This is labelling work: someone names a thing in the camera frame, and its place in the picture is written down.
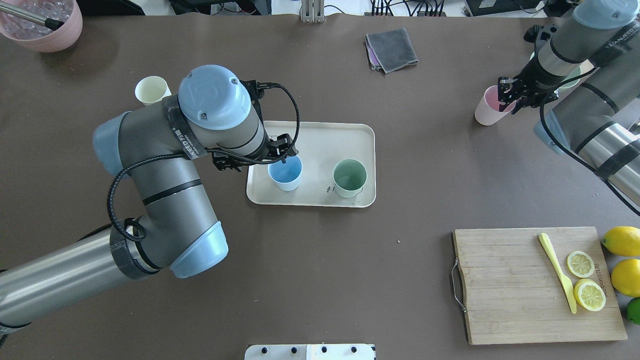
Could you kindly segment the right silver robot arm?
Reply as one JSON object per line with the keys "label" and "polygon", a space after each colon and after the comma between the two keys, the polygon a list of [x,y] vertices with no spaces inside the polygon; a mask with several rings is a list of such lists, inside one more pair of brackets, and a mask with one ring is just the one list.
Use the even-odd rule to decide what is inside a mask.
{"label": "right silver robot arm", "polygon": [[585,166],[634,212],[639,136],[614,116],[639,97],[637,0],[585,0],[560,25],[533,27],[534,56],[500,77],[500,110],[540,109],[538,137]]}

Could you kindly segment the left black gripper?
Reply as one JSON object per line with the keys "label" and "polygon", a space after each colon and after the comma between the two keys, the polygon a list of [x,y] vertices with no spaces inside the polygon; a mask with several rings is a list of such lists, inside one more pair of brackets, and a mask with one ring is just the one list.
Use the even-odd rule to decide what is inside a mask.
{"label": "left black gripper", "polygon": [[260,100],[265,96],[265,91],[269,89],[281,89],[290,98],[295,109],[295,133],[291,137],[288,133],[283,133],[275,140],[270,139],[265,129],[263,132],[263,140],[258,148],[248,155],[239,155],[222,146],[211,148],[212,163],[219,171],[234,169],[240,171],[243,166],[270,165],[277,162],[286,162],[289,157],[295,157],[298,154],[295,144],[300,132],[300,110],[297,101],[285,86],[275,82],[259,82],[257,80],[240,80],[242,86],[247,89],[251,105],[256,112],[256,116],[261,126],[265,125],[263,119]]}

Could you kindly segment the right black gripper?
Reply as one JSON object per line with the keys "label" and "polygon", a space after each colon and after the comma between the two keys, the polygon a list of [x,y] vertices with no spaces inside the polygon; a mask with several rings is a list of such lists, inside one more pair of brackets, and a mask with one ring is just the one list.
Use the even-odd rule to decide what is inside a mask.
{"label": "right black gripper", "polygon": [[[543,45],[549,43],[558,27],[551,25],[533,25],[526,30],[523,40],[534,46],[534,53]],[[548,102],[557,100],[554,93],[556,87],[562,82],[560,76],[543,68],[538,57],[529,60],[522,71],[514,78],[498,78],[498,111],[514,113],[519,109],[536,108]]]}

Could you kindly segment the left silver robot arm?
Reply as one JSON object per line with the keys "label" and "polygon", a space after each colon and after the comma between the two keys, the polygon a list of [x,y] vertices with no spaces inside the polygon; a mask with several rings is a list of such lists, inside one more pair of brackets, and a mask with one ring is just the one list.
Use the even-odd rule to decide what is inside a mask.
{"label": "left silver robot arm", "polygon": [[295,157],[298,135],[270,139],[264,126],[259,100],[274,88],[205,64],[175,94],[98,126],[110,223],[1,273],[1,337],[164,268],[184,279],[219,264],[229,247],[194,161],[211,155],[218,170],[240,171]]}

